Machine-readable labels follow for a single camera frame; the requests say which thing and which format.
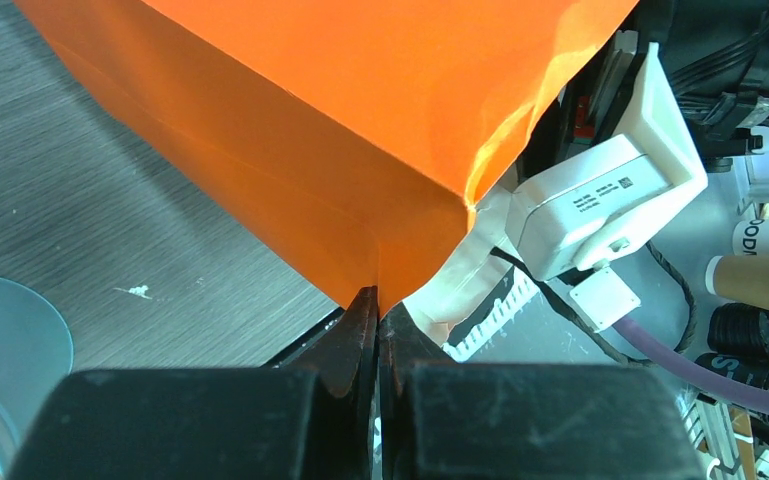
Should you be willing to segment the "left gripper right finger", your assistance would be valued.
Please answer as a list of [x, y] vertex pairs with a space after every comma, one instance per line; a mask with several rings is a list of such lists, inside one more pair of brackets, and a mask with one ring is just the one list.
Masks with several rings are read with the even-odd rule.
[[398, 306], [378, 327], [386, 479], [701, 479], [672, 396], [611, 365], [457, 363]]

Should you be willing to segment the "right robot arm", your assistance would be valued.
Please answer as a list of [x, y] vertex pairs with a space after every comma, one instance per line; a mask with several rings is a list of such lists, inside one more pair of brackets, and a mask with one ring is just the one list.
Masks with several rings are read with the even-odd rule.
[[705, 169], [726, 172], [733, 157], [761, 151], [769, 1], [641, 1], [538, 121], [515, 162], [519, 179], [612, 134], [652, 42]]

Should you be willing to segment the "orange paper bag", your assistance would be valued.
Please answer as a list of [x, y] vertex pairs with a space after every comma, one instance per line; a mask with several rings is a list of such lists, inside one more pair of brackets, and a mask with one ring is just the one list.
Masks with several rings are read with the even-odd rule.
[[630, 1], [22, 1], [114, 118], [335, 302], [382, 311]]

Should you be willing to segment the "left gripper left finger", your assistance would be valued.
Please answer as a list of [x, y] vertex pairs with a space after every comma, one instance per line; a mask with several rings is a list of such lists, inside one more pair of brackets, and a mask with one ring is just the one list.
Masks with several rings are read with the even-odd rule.
[[11, 479], [367, 479], [378, 295], [352, 357], [281, 368], [96, 369], [65, 377]]

